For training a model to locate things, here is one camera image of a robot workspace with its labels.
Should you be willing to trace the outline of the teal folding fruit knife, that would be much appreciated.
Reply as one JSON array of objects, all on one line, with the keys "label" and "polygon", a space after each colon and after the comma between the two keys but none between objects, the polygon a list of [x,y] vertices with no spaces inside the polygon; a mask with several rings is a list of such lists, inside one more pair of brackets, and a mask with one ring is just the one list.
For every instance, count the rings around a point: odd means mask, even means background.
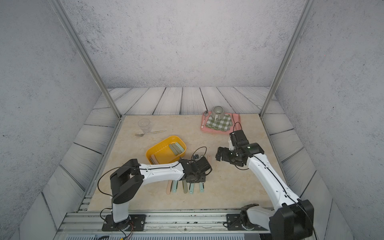
[{"label": "teal folding fruit knife", "polygon": [[178,183],[179,183],[179,181],[172,181],[171,193],[176,193],[177,192]]}]

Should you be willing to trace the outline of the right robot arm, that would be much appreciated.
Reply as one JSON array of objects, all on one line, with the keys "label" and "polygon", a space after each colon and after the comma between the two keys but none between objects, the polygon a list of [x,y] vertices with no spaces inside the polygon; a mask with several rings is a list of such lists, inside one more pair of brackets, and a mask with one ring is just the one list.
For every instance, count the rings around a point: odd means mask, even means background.
[{"label": "right robot arm", "polygon": [[216,159],[236,167],[248,166],[273,204],[273,210],[257,204],[242,207],[236,223],[244,230],[252,231],[261,227],[270,231],[274,240],[302,240],[317,236],[313,224],[314,206],[308,200],[301,200],[284,183],[257,143],[233,149],[219,147]]}]

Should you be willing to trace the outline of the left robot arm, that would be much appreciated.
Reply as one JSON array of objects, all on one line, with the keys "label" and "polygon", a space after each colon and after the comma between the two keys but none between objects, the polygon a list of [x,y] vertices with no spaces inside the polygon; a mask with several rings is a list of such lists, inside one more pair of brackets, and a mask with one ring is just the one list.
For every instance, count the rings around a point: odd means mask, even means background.
[{"label": "left robot arm", "polygon": [[179,159],[170,164],[145,165],[131,159],[110,175],[112,217],[115,224],[129,218],[129,201],[141,186],[162,181],[204,183],[212,167],[205,157],[198,160]]}]

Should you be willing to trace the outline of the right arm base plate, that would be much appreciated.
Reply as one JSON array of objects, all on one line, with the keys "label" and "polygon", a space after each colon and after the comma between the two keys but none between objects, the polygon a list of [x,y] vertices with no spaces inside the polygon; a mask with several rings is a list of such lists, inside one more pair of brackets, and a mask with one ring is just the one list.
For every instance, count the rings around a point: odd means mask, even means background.
[{"label": "right arm base plate", "polygon": [[227,214],[223,226],[228,231],[267,231],[267,229],[259,225],[246,223],[241,214]]}]

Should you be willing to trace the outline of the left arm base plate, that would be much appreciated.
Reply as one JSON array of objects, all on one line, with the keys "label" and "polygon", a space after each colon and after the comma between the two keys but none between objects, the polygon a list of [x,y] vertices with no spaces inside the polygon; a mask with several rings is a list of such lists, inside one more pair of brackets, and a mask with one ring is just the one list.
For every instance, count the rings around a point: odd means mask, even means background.
[{"label": "left arm base plate", "polygon": [[102,226],[102,232],[142,232],[145,227],[146,217],[146,215],[129,215],[126,220],[115,223],[112,215],[107,215]]}]

